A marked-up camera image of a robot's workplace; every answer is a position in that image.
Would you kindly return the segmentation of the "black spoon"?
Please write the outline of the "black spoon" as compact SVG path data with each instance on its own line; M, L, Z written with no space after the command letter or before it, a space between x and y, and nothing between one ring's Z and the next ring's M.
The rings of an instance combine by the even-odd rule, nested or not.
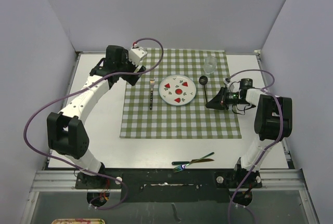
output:
M204 91L204 96L206 102L208 102L208 97L207 97L207 90L206 90L206 84L208 83L208 78L205 75L202 75L199 78L199 84L203 86L203 91Z

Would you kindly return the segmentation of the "silver fork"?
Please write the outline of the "silver fork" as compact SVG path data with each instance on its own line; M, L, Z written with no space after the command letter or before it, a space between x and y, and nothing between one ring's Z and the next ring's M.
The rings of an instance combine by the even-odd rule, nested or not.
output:
M149 102L149 109L152 110L153 107L153 89L155 86L155 79L150 79L150 102Z

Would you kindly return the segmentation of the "clear drinking glass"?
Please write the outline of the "clear drinking glass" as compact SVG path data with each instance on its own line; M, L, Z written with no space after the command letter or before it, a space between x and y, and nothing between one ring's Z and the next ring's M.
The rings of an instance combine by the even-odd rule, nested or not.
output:
M207 56L204 59L204 65L203 70L205 72L205 75L210 76L217 67L217 59L214 56Z

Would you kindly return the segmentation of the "white plate with strawberries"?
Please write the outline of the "white plate with strawberries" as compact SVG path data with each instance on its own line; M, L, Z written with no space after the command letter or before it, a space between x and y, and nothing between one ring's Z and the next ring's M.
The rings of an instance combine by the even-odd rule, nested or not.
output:
M184 75L170 75L162 80L158 88L161 99L172 106L184 106L196 96L195 83Z

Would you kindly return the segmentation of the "green white checkered tablecloth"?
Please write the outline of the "green white checkered tablecloth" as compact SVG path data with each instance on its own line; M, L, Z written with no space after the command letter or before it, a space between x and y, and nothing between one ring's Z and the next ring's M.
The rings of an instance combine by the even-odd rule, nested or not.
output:
M214 56L217 67L206 84L208 100L212 99L229 75L223 50L187 50L149 48L143 61L147 68L163 60L151 72L141 76L135 86L126 85L121 138L133 139L240 139L241 132L236 114L232 111L211 110L205 107L203 86L199 78L205 75L204 59ZM159 84L169 75L184 75L196 85L197 93L189 104L172 106L165 103L158 92ZM150 79L155 79L153 107L149 109Z

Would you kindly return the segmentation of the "green handled knife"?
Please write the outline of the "green handled knife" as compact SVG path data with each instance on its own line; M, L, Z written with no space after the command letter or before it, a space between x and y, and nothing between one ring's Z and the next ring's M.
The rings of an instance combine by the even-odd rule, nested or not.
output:
M188 164L188 163L204 163L204 162L213 162L214 159L201 159L201 160L191 160L191 161L174 161L171 164L173 166Z

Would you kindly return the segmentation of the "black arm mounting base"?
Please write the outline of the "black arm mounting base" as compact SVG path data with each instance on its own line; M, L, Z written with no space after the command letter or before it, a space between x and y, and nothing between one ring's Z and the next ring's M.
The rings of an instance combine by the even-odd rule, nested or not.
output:
M227 203L232 190L240 187L245 193L235 197L243 203L252 200L252 189L262 187L259 173L251 173L242 182L246 171L234 169L172 169L106 168L107 178L78 173L75 188L80 190L120 190L127 203L190 203L215 201Z

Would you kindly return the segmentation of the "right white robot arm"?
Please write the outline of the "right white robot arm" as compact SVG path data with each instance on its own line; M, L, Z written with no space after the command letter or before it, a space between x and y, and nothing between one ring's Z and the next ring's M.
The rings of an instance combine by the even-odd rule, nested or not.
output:
M254 132L258 135L247 152L241 156L232 173L232 182L238 187L260 182L259 170L272 147L292 132L292 99L275 96L253 86L253 80L243 78L237 92L231 85L221 87L218 94L206 103L206 108L227 111L244 105L255 109Z

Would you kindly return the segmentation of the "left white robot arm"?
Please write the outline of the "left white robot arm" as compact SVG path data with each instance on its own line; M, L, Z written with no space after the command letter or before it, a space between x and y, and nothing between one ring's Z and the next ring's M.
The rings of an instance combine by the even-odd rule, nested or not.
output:
M123 79L134 86L146 68L139 63L148 52L135 46L127 50L121 46L109 45L104 58L91 69L80 93L58 113L47 117L48 146L58 154L68 158L88 175L87 182L94 188L102 187L106 175L104 165L88 149L89 137L84 123L98 100L112 86Z

